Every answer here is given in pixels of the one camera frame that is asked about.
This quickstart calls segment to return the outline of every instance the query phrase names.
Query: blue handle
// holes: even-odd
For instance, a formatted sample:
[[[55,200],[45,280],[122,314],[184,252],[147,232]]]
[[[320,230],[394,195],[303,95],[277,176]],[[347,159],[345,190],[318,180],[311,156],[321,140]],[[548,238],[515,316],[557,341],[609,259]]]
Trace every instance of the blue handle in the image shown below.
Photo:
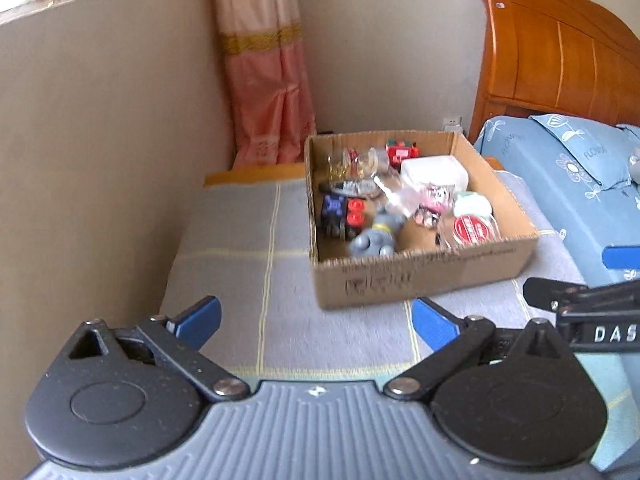
[[[198,303],[178,314],[167,328],[190,348],[200,350],[220,328],[222,304],[215,296],[202,298]]]
[[[465,326],[461,319],[449,314],[428,298],[418,298],[411,307],[414,330],[437,352],[460,335]]]
[[[640,269],[640,246],[611,245],[602,250],[607,269]]]

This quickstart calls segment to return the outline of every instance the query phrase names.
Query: wall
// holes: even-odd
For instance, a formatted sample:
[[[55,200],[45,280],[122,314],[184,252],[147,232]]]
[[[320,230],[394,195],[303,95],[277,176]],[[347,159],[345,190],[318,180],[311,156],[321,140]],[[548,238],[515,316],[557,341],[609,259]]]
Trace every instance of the wall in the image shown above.
[[[640,0],[593,0],[640,34]],[[319,130],[468,128],[482,57],[481,0],[300,0]]]
[[[156,311],[191,192],[230,165],[210,0],[83,0],[0,25],[0,476],[85,319]]]

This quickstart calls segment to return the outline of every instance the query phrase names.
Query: wooden headboard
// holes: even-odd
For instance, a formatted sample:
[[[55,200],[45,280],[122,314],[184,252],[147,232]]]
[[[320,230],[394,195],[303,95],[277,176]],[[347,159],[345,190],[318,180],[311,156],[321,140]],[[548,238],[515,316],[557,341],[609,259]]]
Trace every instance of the wooden headboard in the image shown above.
[[[497,115],[640,124],[640,40],[589,0],[484,0],[474,142]]]

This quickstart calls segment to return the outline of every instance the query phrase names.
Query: cardboard box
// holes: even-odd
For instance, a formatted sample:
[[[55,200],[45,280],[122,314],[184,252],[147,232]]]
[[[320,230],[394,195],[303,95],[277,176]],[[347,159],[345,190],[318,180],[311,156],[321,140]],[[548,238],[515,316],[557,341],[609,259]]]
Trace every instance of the cardboard box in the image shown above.
[[[435,230],[409,221],[399,236],[398,253],[356,259],[347,256],[344,242],[318,233],[322,204],[318,183],[328,176],[328,155],[340,148],[365,151],[372,146],[384,147],[388,139],[416,142],[421,156],[455,156],[468,171],[469,189],[490,200],[501,240],[444,250],[435,244]],[[412,300],[514,278],[536,249],[537,229],[492,168],[460,134],[392,131],[313,136],[305,145],[305,170],[309,257],[321,308]],[[373,211],[369,213],[368,225]]]

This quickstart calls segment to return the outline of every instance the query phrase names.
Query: metal bolt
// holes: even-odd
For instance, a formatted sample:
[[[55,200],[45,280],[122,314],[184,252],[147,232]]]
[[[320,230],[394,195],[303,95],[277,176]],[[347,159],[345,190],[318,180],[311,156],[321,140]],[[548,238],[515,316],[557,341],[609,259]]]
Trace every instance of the metal bolt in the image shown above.
[[[213,385],[213,390],[224,397],[244,394],[248,386],[240,379],[222,379]]]
[[[396,395],[411,395],[420,389],[420,383],[412,377],[398,377],[388,384],[388,388]]]

